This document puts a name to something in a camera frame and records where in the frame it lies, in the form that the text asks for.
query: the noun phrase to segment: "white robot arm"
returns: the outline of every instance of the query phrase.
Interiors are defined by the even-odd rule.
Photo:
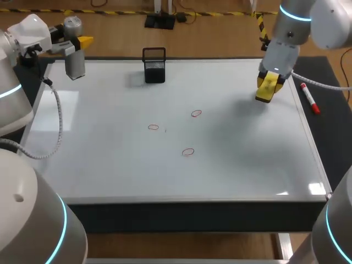
[[[300,45],[307,42],[310,34],[319,48],[351,46],[352,1],[282,0],[273,37],[259,67],[257,100],[271,101],[273,94],[281,87],[267,92],[260,88],[262,81],[270,73],[283,85],[292,73]]]
[[[82,22],[68,17],[64,24],[52,28],[37,15],[31,14],[22,22],[0,30],[0,137],[27,125],[33,111],[22,86],[13,72],[17,58],[21,62],[36,63],[44,52],[65,56],[66,74],[71,79],[85,75],[84,51],[93,40],[82,37]]]
[[[60,52],[67,75],[79,78],[85,74],[83,48],[92,42],[81,33],[77,17],[49,29],[34,14],[0,31],[0,136],[24,127],[34,116],[13,70],[17,57],[37,63],[40,53]],[[85,263],[87,238],[77,217],[24,159],[2,149],[0,211],[0,263]]]

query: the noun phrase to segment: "metal frame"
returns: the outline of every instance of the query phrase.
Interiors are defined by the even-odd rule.
[[[285,260],[202,260],[178,258],[88,258],[86,264],[286,264]]]

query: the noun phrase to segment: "red marker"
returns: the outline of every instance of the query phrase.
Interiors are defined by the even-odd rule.
[[[306,95],[306,97],[307,97],[307,99],[308,99],[308,101],[309,101],[309,103],[310,103],[310,106],[312,107],[312,110],[313,110],[314,114],[320,114],[319,107],[318,107],[318,105],[315,103],[315,101],[314,101],[312,95],[310,94],[310,92],[309,92],[309,90],[308,90],[306,84],[305,84],[305,83],[302,83],[302,84],[301,84],[301,88],[302,88],[304,94]]]

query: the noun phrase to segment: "black mesh cup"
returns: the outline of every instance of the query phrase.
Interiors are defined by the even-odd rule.
[[[165,83],[165,48],[144,48],[144,77],[147,84]]]

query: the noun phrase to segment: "white table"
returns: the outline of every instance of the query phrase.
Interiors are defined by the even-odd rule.
[[[270,104],[255,101],[259,61],[167,61],[159,85],[144,83],[141,61],[90,60],[76,81],[56,61],[46,74],[62,100],[62,146],[30,162],[69,204],[325,201],[331,189],[293,81]],[[37,104],[22,143],[41,154],[58,117],[47,87]]]

